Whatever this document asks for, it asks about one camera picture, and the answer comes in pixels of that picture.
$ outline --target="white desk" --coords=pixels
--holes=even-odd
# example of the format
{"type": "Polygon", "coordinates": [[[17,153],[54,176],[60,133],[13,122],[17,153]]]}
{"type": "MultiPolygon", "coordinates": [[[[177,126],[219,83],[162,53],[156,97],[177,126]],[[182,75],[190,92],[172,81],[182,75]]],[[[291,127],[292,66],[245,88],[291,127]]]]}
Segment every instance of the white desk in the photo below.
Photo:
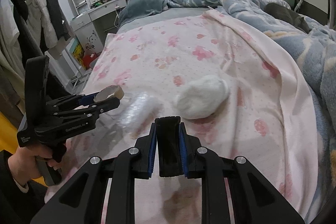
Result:
{"type": "Polygon", "coordinates": [[[88,49],[92,45],[92,50],[100,53],[104,48],[108,31],[115,28],[117,7],[124,8],[126,5],[127,0],[111,0],[75,17],[70,25],[82,47],[88,49]]]}

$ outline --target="plush toy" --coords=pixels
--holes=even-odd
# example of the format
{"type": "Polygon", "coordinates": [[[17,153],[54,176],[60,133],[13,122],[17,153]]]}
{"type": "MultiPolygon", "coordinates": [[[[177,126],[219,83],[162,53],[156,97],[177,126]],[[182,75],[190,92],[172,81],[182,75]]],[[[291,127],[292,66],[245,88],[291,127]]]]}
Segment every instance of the plush toy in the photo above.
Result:
{"type": "Polygon", "coordinates": [[[175,108],[185,119],[200,119],[210,116],[229,96],[228,84],[215,75],[206,75],[191,81],[175,98],[175,108]]]}

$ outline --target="gray cat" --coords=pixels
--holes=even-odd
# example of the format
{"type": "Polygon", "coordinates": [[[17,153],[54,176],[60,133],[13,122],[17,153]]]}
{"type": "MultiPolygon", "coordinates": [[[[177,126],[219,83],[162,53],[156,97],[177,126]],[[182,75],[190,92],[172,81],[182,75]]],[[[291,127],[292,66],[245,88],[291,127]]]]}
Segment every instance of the gray cat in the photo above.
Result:
{"type": "Polygon", "coordinates": [[[265,6],[265,13],[268,13],[272,17],[287,22],[293,25],[295,28],[299,29],[302,32],[309,33],[311,29],[305,19],[300,16],[298,13],[289,10],[279,4],[270,3],[265,6]]]}

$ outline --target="pillow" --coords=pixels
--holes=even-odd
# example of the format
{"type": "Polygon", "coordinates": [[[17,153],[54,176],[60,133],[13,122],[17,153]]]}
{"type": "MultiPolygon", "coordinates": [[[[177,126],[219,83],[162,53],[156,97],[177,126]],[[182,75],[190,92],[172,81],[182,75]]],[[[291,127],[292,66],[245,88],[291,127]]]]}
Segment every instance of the pillow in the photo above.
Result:
{"type": "Polygon", "coordinates": [[[167,0],[129,0],[119,15],[119,28],[138,18],[159,14],[168,9],[167,0]]]}

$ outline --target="vanity table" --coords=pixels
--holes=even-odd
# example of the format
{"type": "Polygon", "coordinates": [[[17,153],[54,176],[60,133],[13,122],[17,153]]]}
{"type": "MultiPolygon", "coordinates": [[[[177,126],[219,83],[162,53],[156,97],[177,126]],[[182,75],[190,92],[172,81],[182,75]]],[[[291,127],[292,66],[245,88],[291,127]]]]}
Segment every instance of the vanity table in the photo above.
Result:
{"type": "Polygon", "coordinates": [[[106,36],[113,28],[116,10],[124,8],[127,0],[111,0],[77,17],[70,25],[84,49],[100,53],[105,45],[106,36]]]}
{"type": "Polygon", "coordinates": [[[101,53],[108,33],[116,33],[114,26],[117,11],[127,5],[127,0],[86,0],[88,8],[96,3],[103,3],[75,17],[70,25],[84,50],[101,53]]]}

